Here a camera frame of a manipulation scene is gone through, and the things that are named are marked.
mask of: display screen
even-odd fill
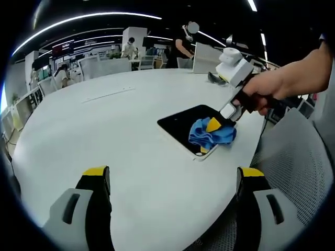
[[[199,105],[191,109],[179,112],[169,117],[157,121],[158,125],[162,127],[169,135],[174,137],[179,143],[195,155],[200,153],[200,146],[192,144],[188,141],[189,132],[192,125],[198,119],[205,119],[207,117],[221,117],[220,113],[213,108],[206,105]],[[226,124],[234,126],[236,123],[230,120],[220,121],[222,125]]]
[[[60,58],[61,56],[73,53],[73,41],[60,44],[52,48],[52,57]]]

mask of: office desk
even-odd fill
[[[141,62],[141,60],[140,59],[131,59],[131,60],[129,60],[131,63],[139,63],[139,62]]]
[[[157,120],[199,104],[220,109],[230,93],[207,74],[159,69],[91,79],[48,95],[13,157],[29,214],[42,226],[82,172],[108,165],[115,250],[185,249],[235,194],[237,167],[250,165],[263,117],[246,112],[232,146],[219,146],[202,162]]]

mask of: wall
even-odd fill
[[[5,92],[8,106],[12,104],[13,93],[16,93],[18,97],[27,93],[25,66],[26,63],[24,61],[8,66],[5,78]]]

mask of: window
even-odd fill
[[[7,99],[6,99],[6,93],[5,93],[5,83],[2,88],[1,92],[1,105],[0,105],[0,113],[2,113],[7,108]]]

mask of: blue towel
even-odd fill
[[[198,119],[192,125],[189,132],[188,140],[192,144],[197,144],[203,148],[210,150],[216,144],[230,144],[236,137],[236,129],[234,127],[222,127],[211,133],[206,132],[210,118]]]

